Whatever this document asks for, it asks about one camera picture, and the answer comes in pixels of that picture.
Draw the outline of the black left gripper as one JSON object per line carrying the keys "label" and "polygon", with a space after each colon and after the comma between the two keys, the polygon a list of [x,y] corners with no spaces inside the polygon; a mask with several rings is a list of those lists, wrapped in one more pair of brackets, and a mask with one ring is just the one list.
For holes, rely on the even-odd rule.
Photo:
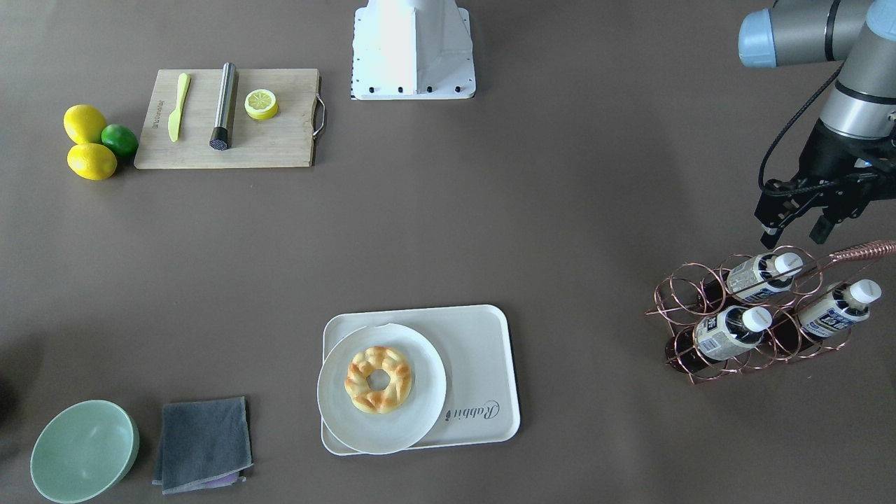
{"label": "black left gripper", "polygon": [[846,219],[857,219],[868,204],[894,198],[894,125],[881,139],[861,140],[834,133],[817,121],[789,181],[765,179],[766,163],[787,128],[783,128],[759,163],[761,195],[755,217],[762,224],[759,242],[774,249],[782,229],[808,210],[820,208],[810,239],[823,245]]}

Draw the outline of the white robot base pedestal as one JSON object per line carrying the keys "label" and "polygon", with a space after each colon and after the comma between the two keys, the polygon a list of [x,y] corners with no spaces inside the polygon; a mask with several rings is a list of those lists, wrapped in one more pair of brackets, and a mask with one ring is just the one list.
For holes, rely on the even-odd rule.
{"label": "white robot base pedestal", "polygon": [[352,99],[476,95],[470,14],[454,1],[369,1],[355,10],[352,48]]}

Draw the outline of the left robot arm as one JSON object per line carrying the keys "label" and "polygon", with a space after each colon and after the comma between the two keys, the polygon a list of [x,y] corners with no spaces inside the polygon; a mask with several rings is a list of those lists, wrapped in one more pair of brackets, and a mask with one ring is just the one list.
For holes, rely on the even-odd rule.
{"label": "left robot arm", "polygon": [[765,248],[810,209],[822,211],[810,233],[822,244],[871,202],[894,197],[894,15],[893,1],[777,1],[743,19],[738,54],[746,67],[839,62],[822,84],[831,93],[796,174],[777,181],[759,169],[755,217]]}

